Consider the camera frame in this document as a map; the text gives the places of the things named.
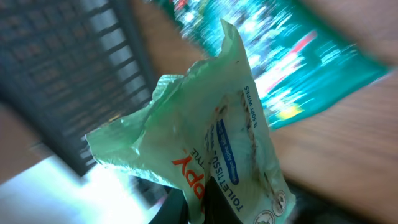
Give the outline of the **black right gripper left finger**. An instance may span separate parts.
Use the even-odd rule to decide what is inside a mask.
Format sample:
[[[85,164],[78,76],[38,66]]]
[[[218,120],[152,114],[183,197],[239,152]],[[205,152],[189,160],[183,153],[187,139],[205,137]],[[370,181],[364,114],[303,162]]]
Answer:
[[[183,192],[172,189],[149,224],[188,224],[188,205]]]

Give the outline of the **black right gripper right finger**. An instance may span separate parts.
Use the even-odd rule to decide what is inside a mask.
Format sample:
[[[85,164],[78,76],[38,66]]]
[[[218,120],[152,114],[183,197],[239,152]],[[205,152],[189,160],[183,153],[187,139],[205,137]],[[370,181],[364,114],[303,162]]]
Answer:
[[[205,206],[204,224],[242,224],[214,177],[210,177],[205,185],[203,202]]]

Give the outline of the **white teal tissue packet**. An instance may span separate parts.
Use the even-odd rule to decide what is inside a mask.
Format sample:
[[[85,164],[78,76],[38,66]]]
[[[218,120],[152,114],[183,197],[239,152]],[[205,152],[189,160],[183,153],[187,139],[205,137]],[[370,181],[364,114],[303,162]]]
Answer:
[[[295,206],[269,136],[240,34],[221,21],[220,54],[163,75],[150,103],[86,135],[95,161],[179,189],[205,221],[214,177],[242,223],[285,223]]]

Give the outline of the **green 3M gloves packet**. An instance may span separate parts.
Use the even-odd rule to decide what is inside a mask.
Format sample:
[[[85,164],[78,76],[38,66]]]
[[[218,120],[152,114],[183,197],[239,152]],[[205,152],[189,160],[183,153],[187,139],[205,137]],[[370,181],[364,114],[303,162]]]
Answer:
[[[221,21],[237,28],[273,129],[321,113],[389,71],[298,1],[156,3],[179,26],[184,38],[211,56],[221,50]]]

